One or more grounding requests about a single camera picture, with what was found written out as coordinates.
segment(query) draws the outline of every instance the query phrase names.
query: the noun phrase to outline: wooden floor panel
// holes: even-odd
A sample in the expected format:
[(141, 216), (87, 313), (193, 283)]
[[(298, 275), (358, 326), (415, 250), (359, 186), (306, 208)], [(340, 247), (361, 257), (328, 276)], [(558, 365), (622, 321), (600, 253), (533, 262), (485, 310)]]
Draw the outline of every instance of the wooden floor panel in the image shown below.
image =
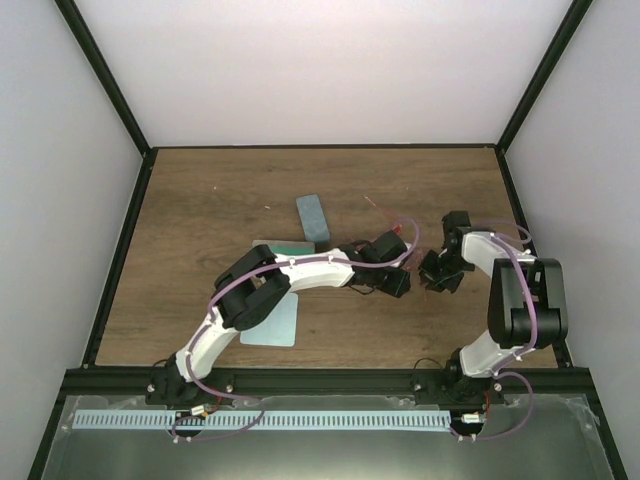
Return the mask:
[[(472, 221), (513, 218), (491, 149), (161, 150), (97, 363), (151, 364), (184, 346), (202, 321), (214, 280), (254, 239), (304, 240), (295, 199), (311, 193), (320, 196), (334, 246), (389, 228), (365, 196), (416, 219), (425, 252), (441, 246), (440, 219), (450, 210), (469, 210)], [(410, 240), (413, 232), (406, 228), (403, 236)], [(217, 365), (393, 368), (424, 356), (445, 361), (486, 328), (489, 279), (467, 274), (451, 295), (425, 292), (414, 277), (402, 299), (350, 289), (300, 292), (294, 347), (236, 339)], [(548, 349), (525, 365), (555, 362)]]

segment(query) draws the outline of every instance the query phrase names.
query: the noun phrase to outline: black metal frame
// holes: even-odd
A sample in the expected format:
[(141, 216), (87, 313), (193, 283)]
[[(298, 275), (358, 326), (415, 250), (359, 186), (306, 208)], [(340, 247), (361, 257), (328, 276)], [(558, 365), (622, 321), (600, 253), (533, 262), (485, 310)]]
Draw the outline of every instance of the black metal frame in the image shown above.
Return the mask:
[[(127, 251), (135, 230), (138, 214), (149, 183), (158, 148), (150, 148), (138, 126), (120, 88), (118, 87), (98, 46), (82, 19), (73, 0), (55, 0), (60, 11), (91, 67), (102, 83), (114, 108), (131, 138), (138, 147), (143, 162), (127, 211), (120, 239), (116, 248), (98, 313), (83, 357), (83, 368), (68, 370), (65, 374), (51, 418), (47, 424), (40, 448), (36, 454), (29, 478), (41, 478), (62, 408), (70, 395), (146, 395), (152, 367), (100, 367), (95, 365), (102, 335), (109, 317)], [(285, 145), (255, 147), (195, 147), (195, 148), (462, 148), (485, 147), (495, 150), (509, 201), (516, 222), (527, 228), (527, 222), (509, 173), (505, 152), (511, 145), (544, 84), (551, 75), (564, 49), (575, 33), (592, 0), (574, 0), (556, 32), (547, 52), (538, 66), (520, 103), (513, 113), (497, 145), (487, 144), (413, 144), (413, 145)], [(606, 448), (609, 464), (618, 479), (626, 479), (618, 450), (588, 369), (574, 367), (566, 344), (554, 345), (558, 369), (518, 370), (531, 382), (537, 393), (584, 394), (592, 411), (599, 417), (598, 432)], [(477, 400), (468, 403), (452, 403), (440, 391), (442, 375), (438, 370), (365, 369), (365, 370), (317, 370), (317, 369), (228, 369), (216, 368), (205, 383), (222, 388), (229, 382), (240, 394), (271, 395), (327, 395), (327, 394), (389, 394), (413, 396), (417, 403), (438, 404), (445, 409), (479, 408)], [(504, 379), (503, 393), (524, 393), (516, 381)], [(414, 386), (420, 384), (418, 392)]]
[(158, 147), (160, 150), (180, 150), (188, 148), (190, 150), (314, 150), (314, 149), (365, 149), (376, 148), (496, 148), (495, 143), (308, 143), (304, 145), (182, 145), (170, 147)]
[[(53, 438), (68, 396), (127, 395), (146, 396), (154, 367), (99, 367), (67, 370), (45, 434), (35, 456), (29, 479), (41, 478)], [(609, 425), (586, 368), (519, 369), (535, 392), (540, 394), (584, 395), (591, 410), (599, 417), (598, 433), (605, 447), (615, 478), (627, 479)], [(230, 382), (234, 392), (269, 397), (275, 395), (394, 395), (413, 397), (420, 405), (439, 405), (446, 410), (475, 410), (477, 400), (452, 402), (442, 395), (443, 378), (436, 369), (250, 369), (217, 368), (204, 382), (223, 388)], [(504, 378), (501, 394), (524, 394), (516, 379)], [(414, 386), (423, 386), (415, 392)]]

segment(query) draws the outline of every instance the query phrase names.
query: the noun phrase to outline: white wall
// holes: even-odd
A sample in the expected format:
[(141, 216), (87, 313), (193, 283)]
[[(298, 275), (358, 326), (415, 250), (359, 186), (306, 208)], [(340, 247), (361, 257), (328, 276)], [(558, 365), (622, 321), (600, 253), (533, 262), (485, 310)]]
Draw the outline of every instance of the white wall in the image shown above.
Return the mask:
[(0, 2), (0, 477), (24, 479), (140, 157), (53, 1)]
[(570, 0), (78, 0), (152, 145), (496, 142)]
[(563, 264), (569, 346), (640, 478), (640, 2), (594, 2), (508, 152), (536, 245)]

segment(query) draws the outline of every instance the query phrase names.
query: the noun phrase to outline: light blue block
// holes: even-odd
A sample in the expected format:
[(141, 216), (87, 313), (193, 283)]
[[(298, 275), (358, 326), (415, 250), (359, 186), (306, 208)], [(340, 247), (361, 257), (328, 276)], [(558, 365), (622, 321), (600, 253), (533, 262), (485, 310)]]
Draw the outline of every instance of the light blue block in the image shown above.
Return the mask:
[(287, 293), (260, 325), (240, 333), (240, 343), (293, 347), (296, 343), (298, 295)]
[(321, 250), (329, 246), (331, 234), (324, 217), (320, 198), (318, 195), (307, 195), (296, 198), (298, 214), (304, 230), (304, 238), (307, 242), (313, 242)]

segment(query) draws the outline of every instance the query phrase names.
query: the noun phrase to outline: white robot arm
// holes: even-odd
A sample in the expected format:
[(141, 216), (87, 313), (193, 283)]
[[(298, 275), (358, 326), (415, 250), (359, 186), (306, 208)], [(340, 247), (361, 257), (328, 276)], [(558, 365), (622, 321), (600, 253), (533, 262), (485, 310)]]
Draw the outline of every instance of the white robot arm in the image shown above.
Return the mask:
[[(427, 290), (454, 293), (464, 272), (475, 267), (492, 278), (488, 329), (472, 344), (456, 350), (447, 369), (464, 378), (488, 378), (516, 354), (520, 357), (566, 337), (564, 286), (557, 261), (497, 245), (492, 241), (494, 232), (472, 227), (467, 212), (450, 212), (443, 218), (443, 230), (443, 250), (431, 250), (420, 264), (420, 280)], [(209, 375), (218, 356), (238, 332), (264, 321), (287, 292), (366, 285), (401, 297), (410, 289), (409, 272), (401, 268), (410, 253), (393, 230), (373, 242), (354, 242), (307, 256), (275, 255), (266, 245), (254, 247), (215, 282), (217, 293), (213, 298), (220, 298), (211, 305), (187, 345), (169, 358), (163, 389), (172, 390), (171, 398), (181, 398), (180, 392), (186, 391), (186, 385), (194, 378)], [(528, 293), (536, 298), (535, 345), (529, 345), (531, 318), (511, 256), (526, 272)], [(394, 263), (397, 258), (402, 261)], [(376, 264), (384, 268), (375, 268)], [(252, 278), (256, 269), (268, 271)]]
[[(295, 263), (295, 260), (311, 257), (326, 258), (326, 262)], [(297, 292), (313, 287), (343, 287), (347, 285), (354, 275), (354, 270), (347, 264), (336, 262), (336, 259), (349, 260), (346, 253), (337, 248), (330, 252), (314, 255), (296, 257), (275, 255), (276, 263), (289, 263), (290, 260), (294, 260), (294, 263), (290, 263), (290, 266), (280, 268), (282, 274), (289, 277), (289, 284), (291, 285), (289, 292)], [(205, 325), (210, 326), (195, 342), (191, 354), (191, 368), (197, 378), (206, 377), (211, 372), (211, 367), (218, 356), (239, 333), (234, 327), (225, 328), (218, 306), (214, 306), (212, 312), (207, 314), (194, 337)], [(191, 380), (191, 376), (187, 372), (186, 354), (189, 346), (194, 343), (194, 337), (191, 337), (187, 345), (176, 353), (178, 370), (187, 381)]]

